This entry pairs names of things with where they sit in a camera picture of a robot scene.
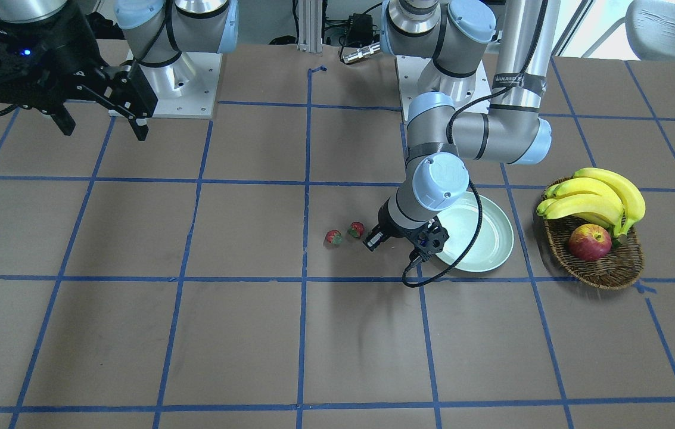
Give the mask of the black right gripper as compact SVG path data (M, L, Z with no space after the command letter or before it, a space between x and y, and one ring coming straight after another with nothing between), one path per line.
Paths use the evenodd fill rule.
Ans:
M77 3L0 1L0 103L40 109L71 136L76 121L63 104L101 95L145 141L157 95L139 63L107 65Z

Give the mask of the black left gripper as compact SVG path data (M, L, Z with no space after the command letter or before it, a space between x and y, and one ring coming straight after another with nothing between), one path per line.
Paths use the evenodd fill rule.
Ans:
M363 239L364 246L369 251L375 251L383 242L391 237L403 238L414 247L418 246L418 235L426 222L412 222L403 213L400 214L400 223L392 217L391 209L397 209L397 203L384 203L378 211L376 230L367 233Z

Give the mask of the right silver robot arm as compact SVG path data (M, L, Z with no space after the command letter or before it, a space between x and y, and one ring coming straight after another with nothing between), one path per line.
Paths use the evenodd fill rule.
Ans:
M117 1L116 22L75 1L0 1L0 104L48 115L65 134L66 103L94 101L148 134L158 102L188 94L190 52L237 45L236 1Z

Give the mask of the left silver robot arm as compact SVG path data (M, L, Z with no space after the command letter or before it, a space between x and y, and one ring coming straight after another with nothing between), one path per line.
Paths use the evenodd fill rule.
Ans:
M498 19L482 1L382 3L381 50L430 63L406 112L405 181L379 209L368 250L403 237L440 252L437 216L465 195L465 161L545 158L550 125L539 109L558 11L558 1L508 1Z

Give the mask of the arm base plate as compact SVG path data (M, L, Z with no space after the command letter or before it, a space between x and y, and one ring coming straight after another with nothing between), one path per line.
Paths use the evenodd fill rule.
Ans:
M158 98L155 119L211 119L222 54L152 49L140 65Z
M417 95L438 91L452 98L455 108L490 94L490 84L482 63L474 74L465 78L444 75L430 58L397 56L398 88L402 101L403 120L410 120L410 104Z

